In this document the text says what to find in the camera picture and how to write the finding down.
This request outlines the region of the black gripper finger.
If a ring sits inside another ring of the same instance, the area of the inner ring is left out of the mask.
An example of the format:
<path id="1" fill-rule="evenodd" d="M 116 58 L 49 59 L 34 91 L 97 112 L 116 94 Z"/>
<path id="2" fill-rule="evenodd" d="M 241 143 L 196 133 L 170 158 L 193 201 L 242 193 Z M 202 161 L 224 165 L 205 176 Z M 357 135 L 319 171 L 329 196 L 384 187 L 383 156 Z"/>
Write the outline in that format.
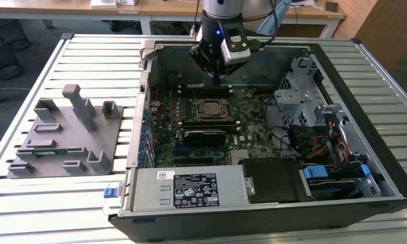
<path id="1" fill-rule="evenodd" d="M 205 45 L 194 45 L 189 50 L 189 55 L 200 69 L 210 75 L 212 85 L 220 85 L 220 59 L 213 48 Z"/>
<path id="2" fill-rule="evenodd" d="M 226 65 L 224 62 L 218 63 L 218 85 L 225 76 L 230 75 L 238 68 L 244 66 L 246 62 Z"/>

